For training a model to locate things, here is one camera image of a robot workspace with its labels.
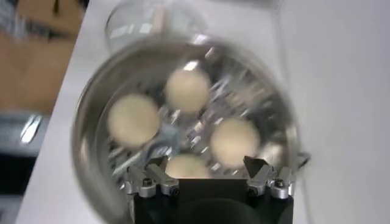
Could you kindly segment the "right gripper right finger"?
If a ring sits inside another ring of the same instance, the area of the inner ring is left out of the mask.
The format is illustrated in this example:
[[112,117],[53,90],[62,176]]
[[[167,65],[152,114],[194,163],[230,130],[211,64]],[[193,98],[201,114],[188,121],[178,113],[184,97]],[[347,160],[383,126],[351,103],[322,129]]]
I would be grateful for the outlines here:
[[277,172],[273,166],[263,159],[245,156],[244,165],[250,173],[251,168],[257,170],[247,181],[247,194],[250,197],[260,197],[269,189],[270,195],[279,200],[286,200],[290,196],[290,185],[293,181],[292,170],[282,167]]

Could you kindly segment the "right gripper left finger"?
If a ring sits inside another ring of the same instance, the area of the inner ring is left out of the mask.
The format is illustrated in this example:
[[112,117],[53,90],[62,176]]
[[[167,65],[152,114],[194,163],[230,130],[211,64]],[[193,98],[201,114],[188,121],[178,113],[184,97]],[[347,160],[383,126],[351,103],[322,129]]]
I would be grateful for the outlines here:
[[166,196],[176,196],[179,190],[179,180],[170,177],[165,168],[167,156],[151,159],[143,168],[130,166],[124,182],[126,194],[137,194],[141,198],[152,198],[158,193]]

